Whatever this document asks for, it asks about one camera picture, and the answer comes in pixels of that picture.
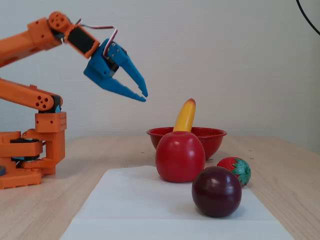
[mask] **toy strawberry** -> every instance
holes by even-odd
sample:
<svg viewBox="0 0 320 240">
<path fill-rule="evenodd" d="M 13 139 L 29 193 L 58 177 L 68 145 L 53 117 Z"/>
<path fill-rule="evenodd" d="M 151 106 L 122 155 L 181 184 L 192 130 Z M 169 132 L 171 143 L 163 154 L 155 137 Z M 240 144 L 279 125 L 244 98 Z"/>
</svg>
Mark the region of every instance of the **toy strawberry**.
<svg viewBox="0 0 320 240">
<path fill-rule="evenodd" d="M 242 187 L 247 185 L 251 178 L 251 169 L 248 163 L 239 157 L 226 157 L 219 161 L 217 166 L 228 169 L 235 174 Z"/>
</svg>

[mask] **toy banana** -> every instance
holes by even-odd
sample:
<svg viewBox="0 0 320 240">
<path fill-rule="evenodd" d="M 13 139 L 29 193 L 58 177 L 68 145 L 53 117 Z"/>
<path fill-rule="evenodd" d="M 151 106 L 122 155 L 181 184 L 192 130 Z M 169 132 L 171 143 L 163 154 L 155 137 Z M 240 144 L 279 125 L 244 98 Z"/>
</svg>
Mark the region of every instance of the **toy banana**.
<svg viewBox="0 0 320 240">
<path fill-rule="evenodd" d="M 193 98 L 190 98 L 183 104 L 179 112 L 179 115 L 176 118 L 173 132 L 176 132 L 176 131 L 191 132 L 191 128 L 195 118 L 195 113 L 196 113 L 196 101 Z"/>
</svg>

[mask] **red apple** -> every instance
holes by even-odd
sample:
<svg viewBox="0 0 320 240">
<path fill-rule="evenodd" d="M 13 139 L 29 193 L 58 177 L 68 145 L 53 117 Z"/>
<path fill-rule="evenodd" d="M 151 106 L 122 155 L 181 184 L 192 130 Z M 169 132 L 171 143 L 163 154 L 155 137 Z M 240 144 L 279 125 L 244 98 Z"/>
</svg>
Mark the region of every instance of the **red apple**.
<svg viewBox="0 0 320 240">
<path fill-rule="evenodd" d="M 205 164 L 204 147 L 196 135 L 188 131 L 167 133 L 156 148 L 156 169 L 168 182 L 192 182 Z"/>
</svg>

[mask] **toy fruit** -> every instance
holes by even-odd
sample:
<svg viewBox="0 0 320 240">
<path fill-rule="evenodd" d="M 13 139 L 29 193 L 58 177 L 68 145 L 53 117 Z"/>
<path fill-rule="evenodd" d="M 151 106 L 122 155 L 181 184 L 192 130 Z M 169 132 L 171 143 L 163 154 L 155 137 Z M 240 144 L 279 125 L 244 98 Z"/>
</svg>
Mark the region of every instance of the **toy fruit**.
<svg viewBox="0 0 320 240">
<path fill-rule="evenodd" d="M 222 218 L 234 213 L 241 198 L 242 187 L 238 178 L 224 167 L 207 167 L 192 183 L 195 205 L 210 217 Z"/>
<path fill-rule="evenodd" d="M 159 175 L 168 182 L 192 182 L 204 169 L 205 150 L 191 132 L 173 131 L 164 135 L 155 151 Z"/>
<path fill-rule="evenodd" d="M 193 98 L 187 100 L 175 120 L 173 132 L 186 131 L 191 132 L 196 113 L 196 101 Z"/>
<path fill-rule="evenodd" d="M 234 173 L 242 187 L 246 186 L 251 178 L 251 169 L 248 163 L 239 157 L 226 157 L 219 161 L 217 166 Z"/>
</svg>

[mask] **green strawberry leaves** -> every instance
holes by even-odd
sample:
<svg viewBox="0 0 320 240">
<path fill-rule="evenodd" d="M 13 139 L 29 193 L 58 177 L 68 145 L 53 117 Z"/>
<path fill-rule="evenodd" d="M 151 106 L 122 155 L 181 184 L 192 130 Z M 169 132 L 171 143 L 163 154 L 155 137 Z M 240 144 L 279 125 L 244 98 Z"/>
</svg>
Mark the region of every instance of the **green strawberry leaves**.
<svg viewBox="0 0 320 240">
<path fill-rule="evenodd" d="M 232 172 L 235 175 L 239 175 L 238 179 L 241 183 L 241 186 L 246 185 L 249 182 L 249 179 L 251 178 L 251 169 L 246 161 L 244 161 L 241 158 L 235 158 L 236 163 L 232 164 L 235 166 L 235 169 L 232 170 Z"/>
</svg>

